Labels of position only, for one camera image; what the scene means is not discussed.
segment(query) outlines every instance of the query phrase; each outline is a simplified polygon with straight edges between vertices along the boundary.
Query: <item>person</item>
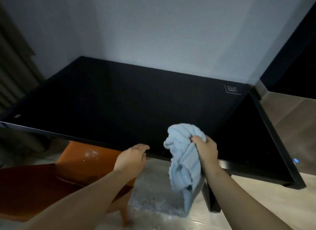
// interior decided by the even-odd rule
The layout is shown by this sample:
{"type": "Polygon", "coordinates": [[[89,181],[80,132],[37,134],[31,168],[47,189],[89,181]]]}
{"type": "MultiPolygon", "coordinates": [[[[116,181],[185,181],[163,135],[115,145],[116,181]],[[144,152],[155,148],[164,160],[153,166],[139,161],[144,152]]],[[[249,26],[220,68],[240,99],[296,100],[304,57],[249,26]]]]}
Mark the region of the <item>person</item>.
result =
{"type": "MultiPolygon", "coordinates": [[[[285,222],[243,190],[219,165],[216,143],[193,136],[201,166],[228,223],[233,230],[290,230],[285,222]]],[[[23,230],[94,229],[120,189],[137,177],[146,162],[148,145],[123,151],[114,169],[100,180],[59,200],[26,222],[23,230]]]]}

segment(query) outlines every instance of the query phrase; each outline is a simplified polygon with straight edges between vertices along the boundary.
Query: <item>hand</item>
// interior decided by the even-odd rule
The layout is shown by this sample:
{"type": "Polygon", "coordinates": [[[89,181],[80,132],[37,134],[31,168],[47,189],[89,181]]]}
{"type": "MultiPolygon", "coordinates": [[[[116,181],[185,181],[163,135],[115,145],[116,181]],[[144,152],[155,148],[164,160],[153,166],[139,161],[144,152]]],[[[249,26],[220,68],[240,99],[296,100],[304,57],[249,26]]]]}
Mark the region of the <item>hand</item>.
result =
{"type": "Polygon", "coordinates": [[[137,144],[121,152],[116,159],[113,171],[121,171],[128,176],[129,180],[136,178],[145,166],[145,151],[148,149],[150,149],[148,145],[137,144]]]}
{"type": "Polygon", "coordinates": [[[199,136],[193,136],[191,140],[197,146],[200,162],[204,170],[209,167],[219,167],[217,145],[209,136],[206,136],[206,143],[199,136]]]}

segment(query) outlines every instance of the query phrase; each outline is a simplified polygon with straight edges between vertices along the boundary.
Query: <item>striped towel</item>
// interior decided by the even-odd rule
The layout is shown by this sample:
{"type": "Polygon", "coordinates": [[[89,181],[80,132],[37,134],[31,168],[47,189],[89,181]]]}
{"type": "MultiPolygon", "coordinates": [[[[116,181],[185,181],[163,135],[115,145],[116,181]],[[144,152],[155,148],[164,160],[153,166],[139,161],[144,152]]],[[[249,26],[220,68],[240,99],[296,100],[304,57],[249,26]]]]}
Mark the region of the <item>striped towel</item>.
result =
{"type": "Polygon", "coordinates": [[[183,192],[184,210],[189,214],[193,200],[204,182],[198,151],[195,143],[191,142],[191,137],[197,135],[204,142],[206,137],[198,127],[187,123],[170,126],[168,133],[163,145],[172,154],[169,168],[171,186],[174,191],[183,192]]]}

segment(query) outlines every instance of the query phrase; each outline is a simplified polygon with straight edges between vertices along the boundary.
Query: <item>light blue striped cloth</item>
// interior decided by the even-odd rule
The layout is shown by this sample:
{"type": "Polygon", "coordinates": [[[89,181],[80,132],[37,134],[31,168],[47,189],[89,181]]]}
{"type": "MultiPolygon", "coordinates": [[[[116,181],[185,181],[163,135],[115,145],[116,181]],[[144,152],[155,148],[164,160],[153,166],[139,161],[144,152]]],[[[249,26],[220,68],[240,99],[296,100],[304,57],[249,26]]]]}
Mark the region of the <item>light blue striped cloth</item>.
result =
{"type": "Polygon", "coordinates": [[[163,145],[172,154],[169,168],[170,182],[174,191],[183,192],[184,211],[188,215],[194,198],[203,186],[198,151],[195,143],[191,142],[191,137],[197,135],[204,142],[206,137],[198,127],[187,123],[170,126],[168,133],[169,136],[163,145]]]}

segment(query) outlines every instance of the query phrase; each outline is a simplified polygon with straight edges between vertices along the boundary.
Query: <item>gray wall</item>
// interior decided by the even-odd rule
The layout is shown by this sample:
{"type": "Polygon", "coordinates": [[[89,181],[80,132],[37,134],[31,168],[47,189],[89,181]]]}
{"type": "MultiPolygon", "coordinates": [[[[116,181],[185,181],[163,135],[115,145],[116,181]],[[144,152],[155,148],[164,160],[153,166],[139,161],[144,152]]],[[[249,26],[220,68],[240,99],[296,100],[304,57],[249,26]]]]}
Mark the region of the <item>gray wall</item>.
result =
{"type": "Polygon", "coordinates": [[[315,0],[0,0],[50,77],[80,55],[254,84],[315,0]]]}

